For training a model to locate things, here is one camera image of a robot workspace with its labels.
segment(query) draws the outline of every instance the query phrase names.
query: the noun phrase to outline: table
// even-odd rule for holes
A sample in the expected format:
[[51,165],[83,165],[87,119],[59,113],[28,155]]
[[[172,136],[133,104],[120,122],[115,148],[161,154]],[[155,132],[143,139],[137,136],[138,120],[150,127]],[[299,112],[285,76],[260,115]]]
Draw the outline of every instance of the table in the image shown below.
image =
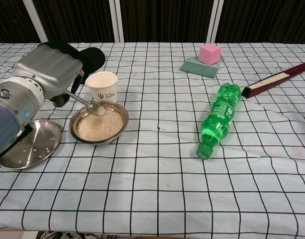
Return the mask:
[[[201,121],[220,85],[241,88],[305,62],[305,45],[219,44],[215,79],[179,71],[199,43],[76,43],[99,47],[117,74],[129,125],[96,147],[68,132],[82,105],[46,102],[36,119],[61,126],[40,165],[0,167],[0,228],[211,239],[305,237],[305,72],[242,99],[210,160],[196,158]],[[0,82],[37,44],[0,44]],[[92,100],[86,86],[78,95]]]

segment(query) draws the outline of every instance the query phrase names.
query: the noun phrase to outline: rice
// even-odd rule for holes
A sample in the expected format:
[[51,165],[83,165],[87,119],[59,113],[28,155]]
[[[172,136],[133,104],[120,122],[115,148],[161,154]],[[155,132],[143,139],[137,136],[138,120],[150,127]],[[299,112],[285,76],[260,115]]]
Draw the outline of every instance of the rice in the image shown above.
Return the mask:
[[118,133],[123,126],[121,115],[107,110],[104,116],[88,115],[78,125],[78,135],[83,140],[101,141]]

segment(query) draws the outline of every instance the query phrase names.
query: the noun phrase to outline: green brush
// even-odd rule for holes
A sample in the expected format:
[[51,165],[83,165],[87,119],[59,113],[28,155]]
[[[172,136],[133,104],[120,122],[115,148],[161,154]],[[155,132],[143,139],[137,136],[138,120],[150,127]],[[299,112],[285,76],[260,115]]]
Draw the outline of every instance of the green brush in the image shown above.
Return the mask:
[[180,68],[180,71],[189,72],[196,75],[214,78],[219,66],[217,63],[207,65],[198,61],[198,57],[190,57]]

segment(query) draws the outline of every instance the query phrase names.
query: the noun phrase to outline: paper cup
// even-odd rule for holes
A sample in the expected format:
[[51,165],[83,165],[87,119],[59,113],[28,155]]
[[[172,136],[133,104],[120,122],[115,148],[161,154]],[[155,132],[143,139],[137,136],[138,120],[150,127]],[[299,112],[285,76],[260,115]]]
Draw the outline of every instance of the paper cup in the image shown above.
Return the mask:
[[117,102],[117,76],[112,72],[102,71],[92,74],[86,79],[94,100]]

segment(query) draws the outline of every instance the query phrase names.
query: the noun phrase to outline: pink cube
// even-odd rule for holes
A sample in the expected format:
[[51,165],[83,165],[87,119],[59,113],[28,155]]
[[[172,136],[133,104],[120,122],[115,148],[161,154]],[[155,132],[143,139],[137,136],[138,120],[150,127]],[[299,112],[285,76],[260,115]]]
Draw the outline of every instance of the pink cube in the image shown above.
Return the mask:
[[207,65],[213,65],[220,59],[220,53],[221,47],[213,43],[206,44],[200,47],[199,61]]

